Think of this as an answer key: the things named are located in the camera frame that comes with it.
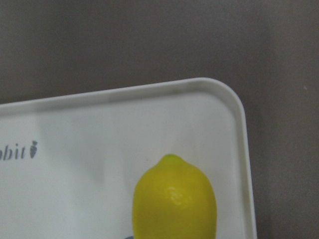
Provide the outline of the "yellow lemon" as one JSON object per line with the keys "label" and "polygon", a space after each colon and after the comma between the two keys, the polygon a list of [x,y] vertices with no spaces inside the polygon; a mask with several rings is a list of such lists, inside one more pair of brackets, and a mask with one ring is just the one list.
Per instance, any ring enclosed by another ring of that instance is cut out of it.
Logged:
{"label": "yellow lemon", "polygon": [[135,186],[136,239],[214,239],[217,204],[205,174],[174,154],[165,155]]}

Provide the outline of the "white rabbit print tray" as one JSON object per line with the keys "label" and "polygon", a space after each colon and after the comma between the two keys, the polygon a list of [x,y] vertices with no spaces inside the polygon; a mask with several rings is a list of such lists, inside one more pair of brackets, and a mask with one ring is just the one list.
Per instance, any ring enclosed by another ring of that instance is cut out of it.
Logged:
{"label": "white rabbit print tray", "polygon": [[0,236],[130,239],[135,185],[169,153],[209,178],[217,238],[257,237],[243,105],[210,78],[1,105]]}

